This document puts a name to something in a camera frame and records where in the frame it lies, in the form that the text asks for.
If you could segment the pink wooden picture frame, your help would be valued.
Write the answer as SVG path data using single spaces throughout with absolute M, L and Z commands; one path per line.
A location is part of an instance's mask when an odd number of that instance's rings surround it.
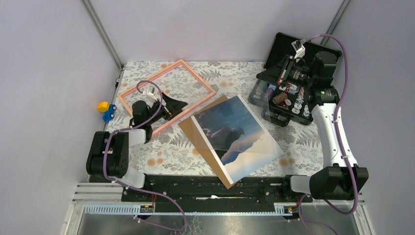
M 137 82 L 132 82 L 130 87 L 124 87 L 117 95 L 118 100 L 124 106 L 130 116 L 133 115 L 132 105 L 134 102 L 142 100 L 148 106 L 152 106 L 160 94 L 153 84 L 142 83 L 137 86 Z M 169 128 L 176 122 L 191 114 L 195 109 L 216 95 L 216 91 L 206 82 L 188 63 L 180 59 L 157 73 L 144 78 L 149 80 L 161 89 L 169 98 L 186 102 L 187 105 L 182 111 L 171 120 L 160 120 L 152 124 L 153 136 Z

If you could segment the clear plastic sheet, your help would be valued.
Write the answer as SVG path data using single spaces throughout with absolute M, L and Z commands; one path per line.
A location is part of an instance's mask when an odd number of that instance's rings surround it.
M 229 119 L 225 121 L 225 124 L 231 128 L 241 128 L 245 132 L 232 143 L 226 155 L 251 153 L 274 158 L 283 153 L 269 132 L 270 120 L 264 117 L 265 113 L 269 111 L 267 103 L 260 102 L 256 106 L 242 95 L 237 94 L 228 97 L 228 100 L 223 104 L 231 105 L 231 111 L 226 112 Z

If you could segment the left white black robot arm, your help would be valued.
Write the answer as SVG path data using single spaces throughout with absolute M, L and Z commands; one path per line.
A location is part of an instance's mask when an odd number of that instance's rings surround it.
M 162 100 L 156 99 L 152 106 L 139 100 L 132 104 L 133 117 L 129 127 L 139 126 L 138 129 L 119 132 L 111 139 L 108 131 L 97 131 L 94 134 L 88 158 L 86 171 L 89 175 L 104 178 L 122 178 L 128 175 L 129 148 L 131 144 L 148 143 L 153 135 L 152 124 L 163 118 L 167 121 L 183 111 L 187 102 L 170 98 L 162 94 Z

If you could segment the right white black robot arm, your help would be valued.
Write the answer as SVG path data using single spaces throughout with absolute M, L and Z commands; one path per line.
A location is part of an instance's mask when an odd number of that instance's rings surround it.
M 347 142 L 341 115 L 341 98 L 333 87 L 338 57 L 319 51 L 313 62 L 286 55 L 275 66 L 260 72 L 257 78 L 267 84 L 263 101 L 268 104 L 271 120 L 285 114 L 287 120 L 313 121 L 323 148 L 323 168 L 311 176 L 289 176 L 281 187 L 281 197 L 294 201 L 300 193 L 319 200 L 353 200 L 369 178 L 359 167 Z

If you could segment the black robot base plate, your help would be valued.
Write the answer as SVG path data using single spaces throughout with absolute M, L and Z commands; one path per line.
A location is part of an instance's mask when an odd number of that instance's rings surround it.
M 296 206 L 300 194 L 288 187 L 284 177 L 245 177 L 227 189 L 215 176 L 146 175 L 144 190 L 158 192 L 158 196 L 124 188 L 120 200 L 154 205 L 159 213 L 178 212 L 175 203 L 187 214 L 267 213 L 275 212 L 275 206 Z

